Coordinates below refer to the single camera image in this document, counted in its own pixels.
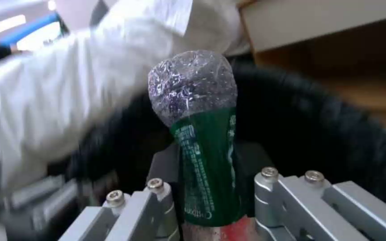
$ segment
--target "green bottle label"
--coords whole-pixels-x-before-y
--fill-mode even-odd
[[[184,218],[189,223],[219,227],[244,215],[232,159],[235,126],[236,109],[223,108],[193,114],[171,127],[182,150]]]

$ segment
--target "screw head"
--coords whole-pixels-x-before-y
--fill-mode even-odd
[[[263,168],[261,171],[261,174],[266,181],[276,182],[278,180],[279,173],[278,173],[278,170],[274,167],[267,166]]]
[[[147,187],[154,193],[160,193],[163,191],[164,182],[160,178],[153,178],[147,182]]]
[[[309,170],[305,173],[305,180],[308,183],[316,184],[316,183],[323,183],[325,178],[321,172]]]
[[[124,194],[120,190],[114,190],[107,195],[107,203],[110,206],[116,207],[124,203]]]

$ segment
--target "blue pipe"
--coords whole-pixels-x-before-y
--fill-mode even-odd
[[[51,23],[57,22],[58,20],[59,20],[58,14],[56,12],[51,13],[51,14],[47,15],[46,17],[40,18],[34,22],[27,24],[25,27],[23,27],[19,31],[12,33],[12,34],[6,36],[5,38],[1,39],[0,45],[7,46],[7,47],[14,45],[22,38],[35,32],[37,29],[40,29],[40,28],[47,26]]]

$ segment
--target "white lab coat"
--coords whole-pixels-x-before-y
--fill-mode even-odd
[[[157,63],[188,50],[225,53],[238,41],[237,9],[224,0],[129,2],[96,29],[0,63],[0,200],[45,176],[49,162],[129,105]]]

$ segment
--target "ceiling light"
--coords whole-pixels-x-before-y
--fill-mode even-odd
[[[4,32],[5,30],[14,28],[15,26],[19,26],[25,23],[25,15],[17,15],[11,18],[7,18],[5,20],[0,21],[0,32]]]

